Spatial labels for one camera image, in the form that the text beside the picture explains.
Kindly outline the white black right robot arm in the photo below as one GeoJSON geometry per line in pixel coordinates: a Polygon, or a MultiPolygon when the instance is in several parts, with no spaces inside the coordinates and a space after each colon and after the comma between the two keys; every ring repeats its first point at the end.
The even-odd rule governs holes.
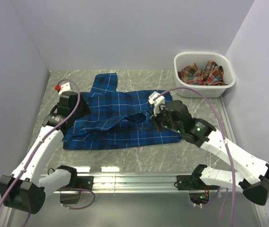
{"type": "Polygon", "coordinates": [[[176,132],[183,140],[217,156],[231,167],[231,171],[198,165],[192,172],[192,185],[197,189],[217,185],[234,189],[251,202],[264,206],[269,198],[269,162],[248,153],[209,122],[192,117],[180,100],[167,104],[164,97],[149,98],[153,106],[151,123],[158,131],[176,132]]]}

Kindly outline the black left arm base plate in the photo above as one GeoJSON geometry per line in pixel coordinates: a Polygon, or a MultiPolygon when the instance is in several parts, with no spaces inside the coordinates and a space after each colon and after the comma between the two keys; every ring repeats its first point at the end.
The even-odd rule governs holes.
{"type": "Polygon", "coordinates": [[[82,188],[87,190],[92,190],[94,182],[94,177],[91,175],[88,176],[78,176],[77,177],[77,183],[75,185],[75,188],[82,188]]]}

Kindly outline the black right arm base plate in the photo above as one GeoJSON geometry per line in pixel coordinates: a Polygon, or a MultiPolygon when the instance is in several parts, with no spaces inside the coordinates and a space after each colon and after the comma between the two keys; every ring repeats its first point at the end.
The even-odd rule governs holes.
{"type": "Polygon", "coordinates": [[[177,181],[174,183],[174,187],[179,191],[196,191],[196,190],[217,190],[218,186],[206,185],[198,177],[192,175],[178,175],[177,181]]]}

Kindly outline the blue plaid long sleeve shirt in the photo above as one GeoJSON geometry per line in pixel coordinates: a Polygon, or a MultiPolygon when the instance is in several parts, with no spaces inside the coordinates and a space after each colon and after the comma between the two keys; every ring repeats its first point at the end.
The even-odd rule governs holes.
{"type": "Polygon", "coordinates": [[[117,74],[98,74],[82,92],[91,113],[77,119],[63,138],[65,150],[103,150],[180,142],[176,132],[150,124],[152,90],[117,91],[117,74]]]}

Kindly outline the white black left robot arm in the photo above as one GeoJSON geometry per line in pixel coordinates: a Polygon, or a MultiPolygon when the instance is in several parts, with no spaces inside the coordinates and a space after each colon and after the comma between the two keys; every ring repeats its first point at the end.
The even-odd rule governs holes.
{"type": "Polygon", "coordinates": [[[0,178],[4,206],[36,214],[53,192],[63,187],[74,190],[79,186],[74,167],[59,166],[43,179],[40,175],[74,122],[88,114],[90,109],[80,93],[65,91],[59,95],[58,103],[44,118],[39,135],[21,164],[10,175],[0,178]]]}

